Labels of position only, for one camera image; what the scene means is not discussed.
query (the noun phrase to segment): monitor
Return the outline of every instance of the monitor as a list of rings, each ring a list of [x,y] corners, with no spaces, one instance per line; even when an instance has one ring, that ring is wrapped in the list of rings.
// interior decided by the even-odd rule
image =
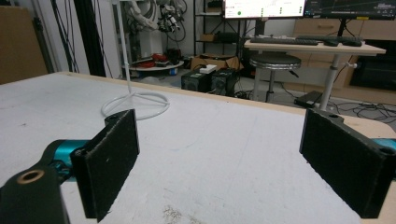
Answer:
[[[223,0],[225,19],[302,18],[305,0]]]
[[[308,18],[394,20],[396,0],[306,0]]]

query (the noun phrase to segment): floor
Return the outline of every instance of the floor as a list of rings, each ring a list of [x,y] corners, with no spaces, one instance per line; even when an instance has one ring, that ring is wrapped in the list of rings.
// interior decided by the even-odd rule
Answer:
[[[166,71],[144,73],[141,75],[141,77],[133,78],[132,81],[180,89],[180,77],[189,71],[190,70],[188,69],[178,68],[177,74],[175,76],[170,76]],[[240,77],[239,81],[235,84],[235,93],[245,93],[245,95],[250,96],[251,98],[253,83],[254,79],[252,78]],[[259,87],[259,101],[264,101],[267,89],[268,82],[261,81]],[[300,107],[294,104],[294,99],[305,94],[304,92],[298,91],[286,91],[283,88],[282,83],[275,84],[274,92],[275,94],[273,104],[293,107]],[[388,124],[396,132],[396,105],[376,105],[331,97],[327,111],[333,112],[334,114],[348,115],[365,119],[376,119]]]

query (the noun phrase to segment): black box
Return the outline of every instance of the black box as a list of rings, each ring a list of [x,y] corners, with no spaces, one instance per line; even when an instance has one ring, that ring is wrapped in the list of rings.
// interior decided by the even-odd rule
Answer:
[[[237,43],[239,40],[239,35],[233,32],[217,32],[216,33],[216,40],[225,43]]]
[[[207,3],[208,7],[222,7],[222,1],[211,1]]]
[[[211,74],[202,74],[198,70],[190,71],[181,76],[181,89],[187,91],[210,92]]]
[[[294,100],[295,105],[300,105],[305,108],[314,108],[315,103],[320,102],[321,92],[311,91],[304,96],[300,96],[299,98]]]
[[[344,124],[338,115],[307,109],[300,152],[362,218],[378,218],[396,169],[396,152]]]
[[[233,68],[220,69],[212,75],[211,93],[216,95],[235,95],[234,85],[236,83],[236,72]]]

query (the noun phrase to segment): white table surface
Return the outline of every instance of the white table surface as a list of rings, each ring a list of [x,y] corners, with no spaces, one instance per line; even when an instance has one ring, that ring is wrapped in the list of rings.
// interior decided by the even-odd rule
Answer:
[[[102,104],[126,92],[59,74],[1,85],[0,185],[50,142],[94,137],[104,127]],[[101,223],[361,222],[299,153],[303,113],[183,92],[161,91],[170,108],[137,122],[140,155]],[[62,191],[72,223],[95,223],[84,217],[76,183]]]

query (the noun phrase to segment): stool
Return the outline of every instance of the stool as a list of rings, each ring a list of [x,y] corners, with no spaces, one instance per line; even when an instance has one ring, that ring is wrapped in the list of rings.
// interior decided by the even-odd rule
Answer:
[[[265,102],[269,103],[273,100],[273,88],[276,70],[292,70],[301,66],[301,59],[288,55],[283,52],[264,52],[250,56],[250,64],[257,68],[271,70],[270,85],[265,97]],[[259,89],[260,74],[256,72],[254,77],[253,100],[257,101],[257,92]]]

